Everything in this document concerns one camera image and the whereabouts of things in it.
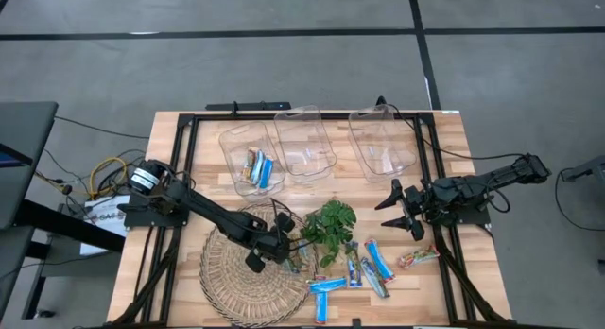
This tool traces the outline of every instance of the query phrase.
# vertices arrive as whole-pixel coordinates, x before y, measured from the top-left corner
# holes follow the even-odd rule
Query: woven basket
[[[275,214],[271,203],[243,208],[262,218],[271,227]],[[278,205],[278,212],[288,212]],[[296,223],[291,234],[298,234],[303,221],[292,215]],[[293,248],[300,243],[292,244]],[[201,289],[212,307],[226,320],[242,327],[264,327],[289,318],[303,305],[308,296],[306,280],[314,279],[318,271],[315,245],[306,248],[306,268],[291,271],[288,264],[266,262],[261,273],[246,265],[250,253],[214,228],[201,255],[199,279]]]

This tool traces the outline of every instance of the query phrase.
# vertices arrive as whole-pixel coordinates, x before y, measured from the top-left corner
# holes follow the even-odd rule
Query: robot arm
[[[449,226],[466,208],[481,210],[491,200],[489,192],[513,183],[542,183],[550,175],[540,158],[527,154],[511,165],[495,169],[479,176],[440,178],[434,182],[422,182],[423,191],[410,186],[405,191],[398,180],[391,183],[390,196],[375,207],[376,210],[395,205],[398,201],[404,216],[384,222],[383,226],[398,227],[412,232],[415,240],[424,237],[423,225],[416,216],[425,214],[431,224]]]
[[[130,190],[147,199],[145,207],[149,211],[162,216],[170,216],[184,207],[212,221],[229,240],[251,251],[246,263],[255,272],[265,267],[261,257],[278,264],[285,261],[290,253],[287,233],[294,228],[288,215],[277,215],[275,225],[269,229],[263,219],[247,212],[226,210],[192,190],[188,176],[183,179],[176,178],[170,165],[149,160],[135,169],[130,178]]]

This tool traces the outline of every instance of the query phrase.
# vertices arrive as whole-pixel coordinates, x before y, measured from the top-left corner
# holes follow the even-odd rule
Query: clear plastic bin
[[[232,130],[224,131],[218,137],[227,166],[233,178],[235,192],[249,201],[257,201],[274,195],[284,188],[285,172],[262,122],[252,122]],[[273,159],[273,170],[267,188],[260,188],[248,182],[244,175],[248,149],[258,148]]]
[[[275,114],[273,119],[284,153],[285,169],[294,182],[311,182],[332,172],[337,156],[316,106]]]
[[[349,140],[369,182],[396,177],[416,163],[394,113],[394,108],[380,105],[349,115]]]

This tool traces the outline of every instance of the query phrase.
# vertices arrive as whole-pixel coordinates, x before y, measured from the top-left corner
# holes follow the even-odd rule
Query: green plant
[[[330,200],[319,210],[306,216],[301,229],[302,237],[309,242],[323,244],[328,251],[320,260],[322,268],[334,263],[340,245],[353,239],[352,229],[356,222],[353,208],[338,200]]]

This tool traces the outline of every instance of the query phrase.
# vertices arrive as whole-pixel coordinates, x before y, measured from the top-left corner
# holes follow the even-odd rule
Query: wrapped snack
[[[316,281],[325,281],[325,276],[316,276]],[[328,293],[320,292],[315,295],[315,323],[325,324],[328,321]]]
[[[258,148],[249,148],[248,155],[246,156],[246,162],[244,163],[244,169],[242,169],[242,177],[245,182],[252,182],[251,175],[254,163],[256,162],[256,151]]]
[[[254,167],[252,168],[251,173],[251,182],[253,184],[258,184],[261,179],[261,170],[263,169],[263,163],[265,162],[265,153],[262,150],[258,149],[256,151],[256,162],[254,162]]]
[[[296,246],[290,248],[292,250],[296,249],[296,247],[300,247],[296,250],[293,256],[288,257],[285,262],[288,265],[290,271],[294,273],[301,273],[301,269],[307,267],[307,262],[309,261],[308,256],[308,246],[306,245],[308,241],[306,239],[298,239],[296,235],[293,236],[293,239],[296,240]]]
[[[320,292],[329,292],[347,286],[347,278],[341,277],[325,281],[314,281],[315,283],[309,286],[311,293],[317,294]]]
[[[405,256],[399,258],[399,266],[402,268],[411,268],[425,260],[437,257],[439,257],[437,248],[435,248],[434,245],[431,245],[428,248],[420,249],[418,251],[406,254]]]
[[[263,168],[261,170],[261,179],[258,182],[258,187],[267,188],[268,179],[271,177],[272,171],[273,171],[273,159],[270,156],[266,156],[265,162],[263,163]]]
[[[347,243],[347,248],[351,248],[347,254],[347,267],[349,268],[349,287],[362,287],[361,282],[361,265],[359,264],[359,256],[357,255],[357,247],[359,244],[356,241]]]
[[[395,274],[387,266],[387,262],[385,262],[385,258],[383,258],[382,254],[380,254],[378,244],[374,239],[369,239],[366,242],[366,249],[368,249],[368,252],[372,256],[372,260],[378,269],[378,273],[380,273],[380,276],[385,284],[393,281],[395,279]]]
[[[378,273],[370,259],[366,257],[361,258],[361,267],[363,268],[363,271],[366,274],[366,277],[368,278],[368,282],[370,282],[370,285],[372,286],[374,291],[376,291],[376,294],[381,298],[390,297],[389,292],[387,291],[387,287],[383,283],[380,274]]]

